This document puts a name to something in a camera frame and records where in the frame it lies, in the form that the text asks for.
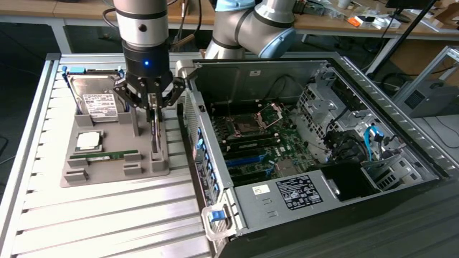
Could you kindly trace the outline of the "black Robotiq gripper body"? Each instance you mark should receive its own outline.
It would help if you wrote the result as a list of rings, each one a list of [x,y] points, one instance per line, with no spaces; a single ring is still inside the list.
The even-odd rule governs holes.
[[[141,108],[150,108],[149,95],[162,97],[162,93],[173,82],[170,70],[169,44],[154,47],[138,47],[127,41],[122,42],[126,57],[129,85],[135,89],[134,103]]]

